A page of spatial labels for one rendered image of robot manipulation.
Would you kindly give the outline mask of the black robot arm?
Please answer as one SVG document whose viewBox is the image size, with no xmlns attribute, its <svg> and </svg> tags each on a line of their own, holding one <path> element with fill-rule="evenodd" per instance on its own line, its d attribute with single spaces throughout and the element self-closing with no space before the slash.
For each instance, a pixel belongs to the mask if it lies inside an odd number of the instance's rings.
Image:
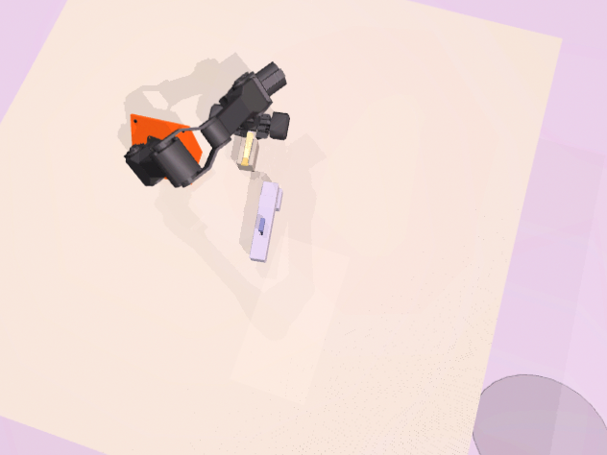
<svg viewBox="0 0 607 455">
<path fill-rule="evenodd" d="M 262 115 L 273 104 L 270 97 L 286 84 L 284 72 L 273 61 L 256 73 L 247 71 L 220 98 L 223 109 L 216 116 L 200 127 L 175 130 L 162 140 L 148 135 L 146 144 L 130 147 L 125 162 L 144 186 L 154 186 L 167 178 L 175 188 L 185 188 L 212 168 L 218 152 L 232 141 L 237 129 Z M 212 148 L 203 168 L 176 136 L 195 131 L 201 131 Z"/>
</svg>

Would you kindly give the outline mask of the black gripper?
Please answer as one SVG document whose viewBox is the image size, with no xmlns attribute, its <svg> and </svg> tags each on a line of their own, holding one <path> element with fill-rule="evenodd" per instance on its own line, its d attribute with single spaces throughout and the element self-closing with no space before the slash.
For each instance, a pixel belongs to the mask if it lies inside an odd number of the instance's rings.
<svg viewBox="0 0 607 455">
<path fill-rule="evenodd" d="M 217 105 L 216 103 L 212 105 L 208 119 L 216 116 L 222 109 L 221 105 Z M 288 113 L 274 111 L 272 117 L 270 114 L 263 113 L 254 120 L 251 118 L 244 122 L 234 135 L 247 138 L 248 132 L 256 132 L 255 138 L 257 140 L 267 139 L 268 136 L 276 140 L 285 140 L 287 138 L 289 123 L 290 116 Z"/>
</svg>

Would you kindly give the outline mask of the pale lavender cylinder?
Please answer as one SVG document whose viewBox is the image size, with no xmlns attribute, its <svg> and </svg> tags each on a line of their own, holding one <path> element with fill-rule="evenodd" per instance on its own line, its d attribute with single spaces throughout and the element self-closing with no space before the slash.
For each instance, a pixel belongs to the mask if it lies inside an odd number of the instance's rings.
<svg viewBox="0 0 607 455">
<path fill-rule="evenodd" d="M 254 137 L 254 132 L 248 132 L 247 133 L 244 158 L 243 158 L 243 161 L 241 163 L 241 165 L 243 165 L 243 166 L 248 166 L 248 164 L 249 164 L 248 163 L 248 159 L 249 159 L 249 155 L 250 155 L 250 150 L 251 150 L 251 146 L 252 146 L 253 137 Z"/>
</svg>

